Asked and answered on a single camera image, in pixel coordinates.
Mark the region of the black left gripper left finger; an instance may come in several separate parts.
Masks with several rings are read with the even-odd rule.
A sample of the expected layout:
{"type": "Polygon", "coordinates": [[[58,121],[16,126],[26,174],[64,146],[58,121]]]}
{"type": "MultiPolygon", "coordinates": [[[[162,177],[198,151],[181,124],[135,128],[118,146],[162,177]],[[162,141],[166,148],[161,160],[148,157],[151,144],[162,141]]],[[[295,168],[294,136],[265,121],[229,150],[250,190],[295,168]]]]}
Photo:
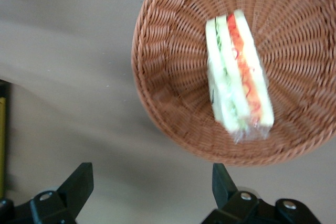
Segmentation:
{"type": "Polygon", "coordinates": [[[47,190],[30,200],[33,223],[76,223],[93,192],[92,163],[82,163],[57,190],[47,190]]]}

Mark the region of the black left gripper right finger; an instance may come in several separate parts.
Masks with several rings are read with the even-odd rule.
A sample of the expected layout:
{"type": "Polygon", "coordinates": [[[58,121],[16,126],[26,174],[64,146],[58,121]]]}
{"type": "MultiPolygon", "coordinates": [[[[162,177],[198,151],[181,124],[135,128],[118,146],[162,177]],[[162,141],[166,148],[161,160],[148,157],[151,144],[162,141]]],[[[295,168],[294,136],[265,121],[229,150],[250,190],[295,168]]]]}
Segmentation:
{"type": "Polygon", "coordinates": [[[249,191],[238,190],[224,164],[213,164],[212,191],[217,208],[203,223],[320,223],[300,201],[282,198],[272,206],[249,191]]]}

